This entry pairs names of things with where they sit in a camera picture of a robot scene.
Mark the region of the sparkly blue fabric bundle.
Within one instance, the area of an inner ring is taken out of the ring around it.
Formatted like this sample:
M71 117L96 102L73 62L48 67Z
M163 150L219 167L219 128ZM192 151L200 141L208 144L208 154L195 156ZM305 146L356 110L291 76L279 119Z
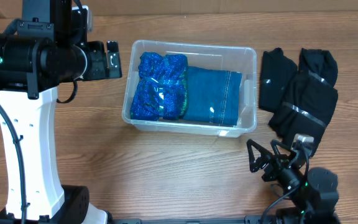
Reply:
M131 119L178 120L188 107L188 59L183 54L145 52L140 57L139 83Z

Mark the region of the large black taped garment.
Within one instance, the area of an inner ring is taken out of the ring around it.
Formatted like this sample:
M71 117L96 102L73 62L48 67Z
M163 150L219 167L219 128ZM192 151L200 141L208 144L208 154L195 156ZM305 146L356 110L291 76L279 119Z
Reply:
M336 109L337 76L337 62L330 51L301 50L298 73L268 123L284 145L290 147L296 134L305 134L314 138L312 154L316 153Z

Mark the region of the blue denim jeans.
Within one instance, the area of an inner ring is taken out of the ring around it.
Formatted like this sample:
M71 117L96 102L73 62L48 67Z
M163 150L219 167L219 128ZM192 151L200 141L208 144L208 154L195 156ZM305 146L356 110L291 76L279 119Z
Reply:
M188 68L188 108L184 120L235 126L239 117L242 74Z

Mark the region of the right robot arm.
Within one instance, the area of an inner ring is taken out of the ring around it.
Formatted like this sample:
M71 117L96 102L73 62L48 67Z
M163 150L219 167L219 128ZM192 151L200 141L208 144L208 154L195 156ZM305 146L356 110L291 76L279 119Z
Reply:
M339 200L338 177L322 167L310 168L314 138L296 134L290 147L271 141L272 152L253 140L247 141L251 172L263 170L262 180L278 186L283 195L261 216L246 223L339 223L335 206Z

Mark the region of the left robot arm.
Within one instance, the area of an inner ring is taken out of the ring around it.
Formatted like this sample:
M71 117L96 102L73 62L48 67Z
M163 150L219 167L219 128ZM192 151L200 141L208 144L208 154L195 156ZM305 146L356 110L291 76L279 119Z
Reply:
M62 185L55 149L58 86L121 78L117 42L90 42L79 0L25 0L0 33L0 126L8 175L0 223L112 223L85 186Z

